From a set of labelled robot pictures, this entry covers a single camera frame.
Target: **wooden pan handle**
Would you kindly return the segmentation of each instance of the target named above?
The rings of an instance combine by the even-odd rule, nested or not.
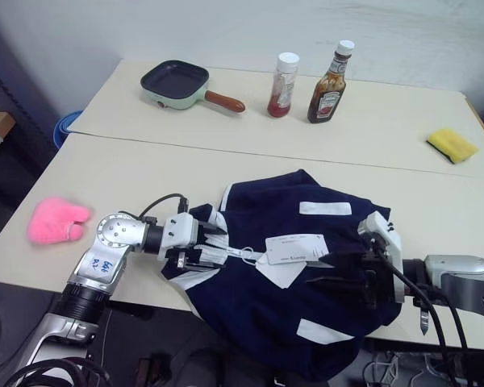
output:
[[[216,105],[221,105],[231,111],[235,111],[236,113],[242,113],[245,110],[245,105],[238,99],[229,98],[210,90],[206,91],[204,99]]]

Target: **black cable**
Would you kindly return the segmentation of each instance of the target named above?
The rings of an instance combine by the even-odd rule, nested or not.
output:
[[[177,212],[186,212],[188,210],[188,200],[183,195],[181,195],[180,193],[171,193],[171,194],[165,195],[163,198],[159,198],[158,200],[149,204],[147,206],[147,208],[145,210],[143,210],[140,215],[138,215],[138,218],[142,218],[154,206],[156,206],[156,205],[160,204],[161,202],[163,202],[164,200],[167,200],[167,199],[170,199],[170,198],[179,198],[180,199],[179,200],[179,209],[178,209]]]
[[[453,387],[460,387],[460,385],[455,380],[455,376],[453,375],[452,369],[450,368],[450,357],[449,351],[446,347],[446,341],[444,340],[444,333],[443,327],[441,326],[441,321],[439,320],[439,316],[437,315],[436,309],[432,302],[428,299],[427,295],[423,293],[423,291],[414,284],[411,280],[405,277],[395,266],[392,265],[391,262],[387,260],[387,257],[384,256],[383,252],[378,248],[374,249],[374,252],[380,257],[383,264],[391,271],[393,274],[398,277],[405,285],[407,285],[415,295],[420,298],[425,306],[428,308],[428,312],[432,316],[432,320],[434,320],[434,327],[436,328],[437,338],[439,340],[439,345],[441,348],[441,355],[443,356],[444,366],[446,367],[446,373],[449,376],[450,383]]]
[[[113,387],[110,382],[110,375],[106,372],[106,370],[98,364],[95,364],[93,361],[82,358],[82,357],[65,357],[62,360],[67,360],[75,365],[80,365],[86,370],[93,372],[98,378],[102,381],[106,382],[107,387]],[[60,368],[59,364],[54,363],[54,368]],[[31,385],[44,385],[43,383],[47,383],[46,385],[54,386],[54,387],[65,387],[64,384],[67,383],[65,380],[60,379],[58,377],[47,377],[44,375],[51,368],[47,367],[38,367],[35,371],[30,374],[28,377],[25,377],[22,382],[19,384],[19,387],[28,387]]]
[[[18,381],[22,380],[23,377],[31,372],[35,372],[35,374],[38,372],[43,373],[54,368],[65,370],[69,374],[74,387],[86,387],[87,383],[83,371],[74,362],[66,359],[41,360],[37,363],[29,364],[15,372],[6,381],[4,387],[15,386]],[[31,385],[33,381],[34,378],[32,376],[28,376],[23,380],[22,383],[20,383],[20,386],[22,386],[23,383],[25,383],[25,385]]]
[[[48,313],[50,311],[50,307],[52,306],[52,303],[54,301],[54,297],[55,296],[56,296],[56,294],[53,293],[52,296],[50,297],[50,302],[48,303],[48,308],[46,309],[45,312],[43,312],[43,314],[41,315],[41,318],[34,325],[34,327],[31,329],[31,331],[28,333],[28,335],[25,337],[25,339],[23,339],[22,343],[16,348],[16,350],[13,352],[13,354],[11,356],[9,356],[7,359],[5,359],[2,363],[0,363],[0,369],[2,369],[3,367],[5,367],[6,365],[8,365],[9,362],[12,361],[16,357],[16,355],[18,355],[19,350],[23,348],[23,345],[32,336],[32,334],[34,333],[34,331],[36,330],[36,328],[39,326],[39,324],[43,320],[43,317],[45,317],[46,313]]]
[[[446,306],[450,309],[450,312],[452,312],[452,317],[453,321],[455,322],[455,326],[457,328],[457,334],[459,335],[459,340],[461,341],[461,347],[462,351],[464,352],[464,357],[465,357],[465,367],[467,366],[467,361],[469,359],[469,350],[468,350],[468,343],[466,342],[466,336],[465,336],[465,331],[462,327],[461,323],[461,318],[459,317],[459,314],[457,313],[457,309],[455,305],[450,301],[449,296],[446,295],[445,292],[443,292],[440,289],[435,288],[434,286],[430,286],[427,284],[418,284],[418,287],[420,289],[427,290],[428,292],[434,293],[437,297],[441,298],[443,302],[446,304]],[[469,372],[465,372],[466,374],[466,384],[468,387],[473,387],[474,383],[469,377]]]
[[[125,214],[125,215],[129,215],[130,217],[132,217],[133,219],[136,219],[136,220],[140,220],[140,218],[130,212],[127,212],[127,211],[119,211],[120,214]]]

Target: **table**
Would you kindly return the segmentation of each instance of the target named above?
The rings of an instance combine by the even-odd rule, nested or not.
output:
[[[403,237],[405,257],[434,254],[484,256],[484,179],[355,164],[205,150],[72,134],[0,234],[0,282],[61,291],[93,230],[105,214],[141,211],[170,192],[180,192],[191,206],[218,205],[232,182],[307,170],[320,184],[391,207]],[[32,246],[26,225],[43,198],[60,196],[93,208],[83,239],[74,243]],[[173,214],[166,202],[154,214]],[[113,299],[189,310],[184,295],[159,274],[155,256],[131,254]],[[449,345],[457,332],[446,308],[437,307]],[[460,311],[470,347],[484,349],[484,318]],[[375,338],[437,343],[431,328],[419,331],[419,310],[408,300],[400,316],[375,331]]]
[[[313,125],[307,109],[317,77],[298,77],[291,112],[272,119],[266,112],[271,73],[208,69],[210,89],[243,101],[247,110],[242,114],[207,102],[172,110],[150,102],[140,87],[140,78],[157,63],[121,61],[70,129],[193,148],[484,177],[484,130],[462,93],[348,81],[333,119]],[[466,163],[446,162],[425,143],[442,127],[453,128],[480,152]]]

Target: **blue bucket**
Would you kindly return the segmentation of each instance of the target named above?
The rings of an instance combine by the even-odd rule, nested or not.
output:
[[[57,121],[53,134],[54,145],[56,145],[57,149],[61,149],[66,137],[71,133],[71,131],[68,130],[68,127],[78,116],[81,115],[81,113],[82,110],[74,111]]]

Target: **pink oven mitt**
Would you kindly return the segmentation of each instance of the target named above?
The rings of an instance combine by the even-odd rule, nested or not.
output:
[[[81,224],[91,211],[61,198],[46,198],[34,209],[27,228],[28,238],[39,244],[78,240],[84,233]]]

